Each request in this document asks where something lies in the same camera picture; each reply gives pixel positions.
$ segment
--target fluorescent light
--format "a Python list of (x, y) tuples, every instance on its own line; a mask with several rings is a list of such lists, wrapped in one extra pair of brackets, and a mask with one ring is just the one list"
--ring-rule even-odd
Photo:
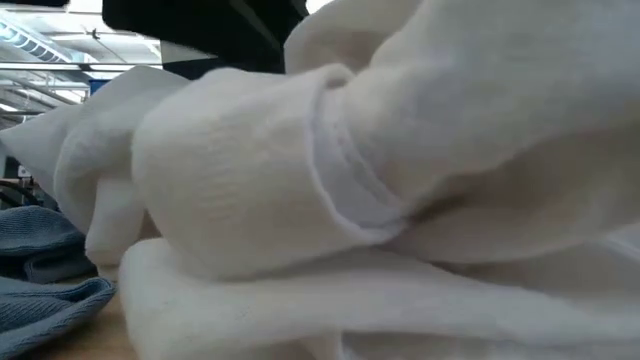
[(78, 95), (77, 92), (73, 90), (53, 90), (56, 95), (62, 96), (67, 100), (71, 100), (73, 102), (80, 103), (84, 99), (84, 96)]
[(122, 73), (119, 72), (93, 72), (93, 71), (87, 71), (85, 72), (85, 74), (91, 76), (94, 79), (97, 80), (112, 80), (115, 79), (116, 77), (120, 76)]
[(309, 14), (313, 14), (331, 1), (333, 0), (307, 0), (307, 11)]
[(63, 71), (80, 70), (77, 64), (68, 63), (3, 63), (0, 62), (0, 70), (25, 70), (25, 71)]
[(102, 12), (102, 0), (70, 0), (67, 11), (91, 12), (99, 15)]
[(23, 71), (93, 71), (93, 72), (125, 72), (134, 66), (149, 66), (162, 69), (160, 64), (101, 64), (101, 63), (22, 63), (0, 62), (0, 70)]
[[(140, 35), (140, 34), (138, 34), (138, 35), (137, 35), (137, 37), (138, 37), (138, 39), (145, 40), (145, 38), (144, 38), (142, 35)], [(160, 52), (160, 50), (156, 49), (156, 46), (155, 46), (155, 45), (150, 44), (150, 43), (148, 43), (148, 42), (145, 42), (145, 43), (144, 43), (144, 45), (145, 45), (145, 46), (147, 47), (147, 49), (149, 49), (149, 51), (151, 51), (151, 53), (152, 53), (153, 55), (155, 55), (158, 59), (162, 59), (162, 53)]]
[(3, 103), (0, 103), (0, 109), (2, 109), (4, 111), (18, 111), (18, 109), (14, 108), (13, 106), (9, 106), (9, 105), (3, 104)]
[(87, 71), (113, 71), (113, 72), (125, 72), (131, 70), (135, 65), (127, 64), (87, 64), (91, 70)]
[(162, 69), (162, 65), (149, 64), (87, 64), (91, 69), (87, 71), (104, 71), (104, 72), (125, 72), (136, 66), (148, 66), (156, 69)]
[[(93, 37), (91, 34), (69, 34), (69, 35), (55, 35), (51, 36), (52, 40), (55, 41), (78, 41), (78, 40), (92, 40)], [(113, 42), (121, 42), (127, 44), (150, 44), (150, 45), (159, 45), (160, 40), (157, 39), (147, 39), (143, 36), (135, 36), (129, 34), (98, 34), (99, 40), (107, 40)]]

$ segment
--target fabric fold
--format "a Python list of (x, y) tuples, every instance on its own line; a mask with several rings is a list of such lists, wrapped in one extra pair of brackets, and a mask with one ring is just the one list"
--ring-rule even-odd
[[(628, 261), (608, 248), (593, 251)], [(563, 261), (565, 266), (589, 266), (579, 258)], [(628, 264), (638, 270), (637, 264)], [(594, 278), (594, 286), (605, 289), (608, 284), (601, 280)], [(631, 348), (640, 333), (637, 286), (622, 293), (589, 294), (570, 288), (557, 293), (545, 286), (524, 289), (454, 275), (377, 250), (354, 250), (229, 283), (194, 276), (166, 240), (155, 239), (128, 251), (120, 281), (129, 334), (142, 359), (200, 359), (303, 339), (302, 344), (317, 344), (310, 339), (335, 329), (363, 338), (380, 333), (455, 338), (453, 350), (476, 343), (473, 339), (489, 341), (487, 346), (508, 348), (513, 343), (522, 354), (536, 347), (542, 353), (564, 348), (571, 354), (572, 347), (580, 353), (595, 343), (619, 344), (612, 349), (621, 351)], [(341, 345), (335, 349), (352, 347), (342, 335), (338, 339)], [(317, 360), (340, 358), (317, 346), (312, 349), (325, 353)], [(346, 352), (340, 356), (349, 359)]]
[(39, 206), (0, 211), (2, 276), (50, 283), (95, 270), (84, 234), (62, 214)]
[(21, 355), (95, 316), (113, 297), (107, 280), (36, 285), (0, 278), (0, 358)]
[(342, 216), (310, 169), (305, 120), (350, 76), (339, 65), (290, 79), (219, 70), (149, 112), (133, 140), (133, 179), (171, 245), (224, 278), (395, 236), (401, 225), (365, 227)]
[(136, 67), (83, 104), (0, 132), (10, 154), (87, 235), (87, 255), (104, 276), (113, 279), (130, 245), (158, 235), (131, 181), (131, 138), (147, 111), (188, 82)]

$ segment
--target black object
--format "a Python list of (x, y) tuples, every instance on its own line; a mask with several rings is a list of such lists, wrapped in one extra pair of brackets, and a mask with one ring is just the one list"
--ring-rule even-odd
[[(27, 199), (27, 201), (29, 201), (30, 205), (39, 205), (40, 204), (40, 201), (38, 201), (38, 199), (35, 196), (33, 196), (33, 194), (31, 192), (29, 192), (29, 190), (23, 188), (22, 186), (20, 186), (18, 184), (14, 184), (12, 182), (5, 181), (5, 180), (0, 180), (0, 187), (8, 188), (8, 189), (11, 189), (11, 190), (19, 193), (20, 195), (24, 196)], [(12, 201), (7, 200), (7, 198), (9, 198), (9, 197), (6, 194), (2, 194), (2, 195), (4, 195), (4, 196), (2, 196), (2, 200), (3, 201), (6, 201), (11, 206), (14, 206), (14, 207), (16, 206), (17, 202), (12, 202)]]
[[(68, 3), (3, 1), (50, 7)], [(228, 66), (277, 73), (284, 70), (284, 41), (308, 15), (304, 3), (305, 0), (103, 0), (102, 18), (114, 29), (192, 47), (218, 56)]]
[(229, 64), (225, 63), (221, 58), (174, 61), (162, 64), (162, 68), (164, 70), (180, 75), (189, 80), (197, 80), (202, 75), (213, 69), (227, 66), (229, 66)]
[(9, 205), (9, 207), (20, 207), (20, 206), (22, 206), (22, 204), (20, 204), (16, 200), (12, 199), (11, 197), (7, 196), (7, 194), (5, 194), (4, 192), (0, 192), (0, 201), (2, 201), (4, 204)]

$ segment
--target wooden surface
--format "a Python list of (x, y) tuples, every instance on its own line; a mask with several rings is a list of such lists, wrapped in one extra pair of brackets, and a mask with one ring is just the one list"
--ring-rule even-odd
[(136, 360), (118, 295), (89, 323), (29, 353), (38, 360)]

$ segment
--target folded cloth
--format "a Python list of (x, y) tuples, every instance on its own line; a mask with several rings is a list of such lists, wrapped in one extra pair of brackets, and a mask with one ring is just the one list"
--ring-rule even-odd
[(0, 274), (49, 283), (84, 275), (85, 236), (62, 214), (39, 206), (0, 211)]
[(142, 360), (640, 354), (640, 263), (608, 243), (461, 274), (377, 249), (247, 281), (212, 280), (189, 265), (164, 239), (123, 259), (121, 300)]
[(640, 222), (639, 16), (339, 0), (286, 75), (164, 99), (132, 141), (162, 234), (120, 272), (140, 356), (640, 358), (640, 269), (608, 242)]
[(188, 80), (136, 67), (80, 105), (0, 131), (0, 142), (87, 235), (86, 253), (113, 277), (126, 249), (157, 235), (131, 182), (130, 143), (144, 114)]
[(37, 285), (0, 278), (0, 359), (60, 336), (95, 316), (115, 294), (107, 280)]

